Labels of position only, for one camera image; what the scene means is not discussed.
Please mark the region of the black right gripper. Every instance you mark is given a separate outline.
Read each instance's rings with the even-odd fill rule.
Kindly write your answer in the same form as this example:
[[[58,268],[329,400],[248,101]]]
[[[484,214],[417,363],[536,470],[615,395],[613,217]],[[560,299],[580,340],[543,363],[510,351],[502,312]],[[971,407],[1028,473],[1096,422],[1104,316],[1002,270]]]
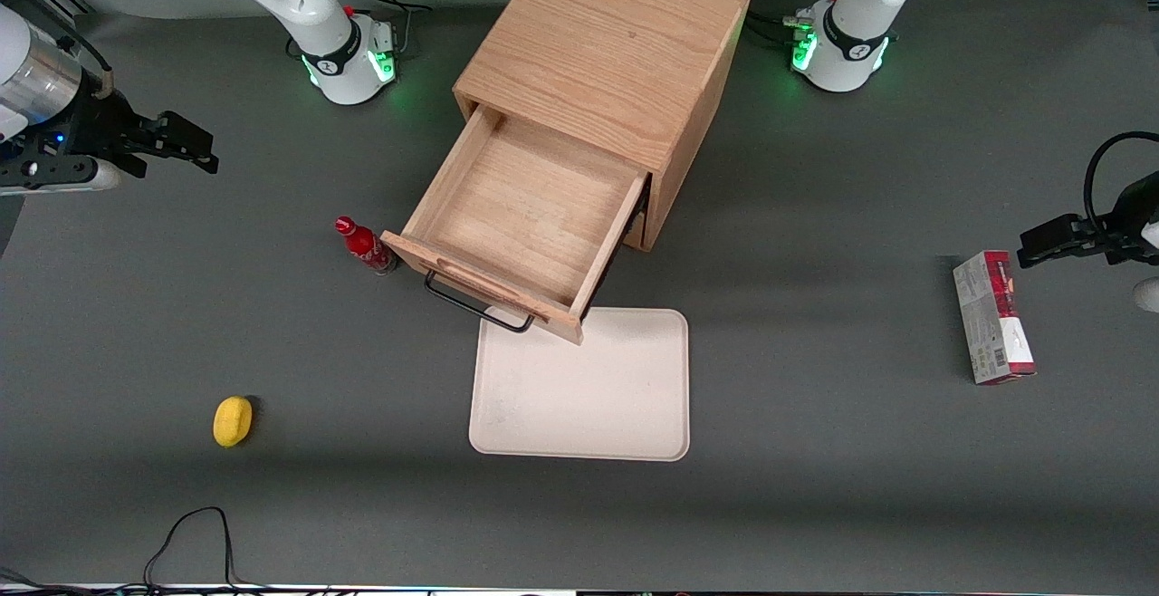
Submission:
[[[144,179],[148,174],[145,157],[181,159],[206,174],[218,172],[214,135],[177,112],[163,111],[156,119],[145,117],[129,106],[121,92],[99,99],[88,87],[76,92],[71,108],[67,157],[82,179],[99,179],[101,170]]]

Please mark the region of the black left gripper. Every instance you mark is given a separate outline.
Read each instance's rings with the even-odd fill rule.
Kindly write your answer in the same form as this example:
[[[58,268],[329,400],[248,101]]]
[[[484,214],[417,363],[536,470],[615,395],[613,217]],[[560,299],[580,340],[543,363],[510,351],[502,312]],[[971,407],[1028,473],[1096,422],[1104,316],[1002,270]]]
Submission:
[[[1025,230],[1016,252],[1021,269],[1030,269],[1051,259],[1088,256],[1089,237],[1096,241],[1098,252],[1105,254],[1108,266],[1127,262],[1158,266],[1158,172],[1127,186],[1118,192],[1118,199],[1108,213],[1088,215],[1086,219],[1077,215],[1060,215]]]

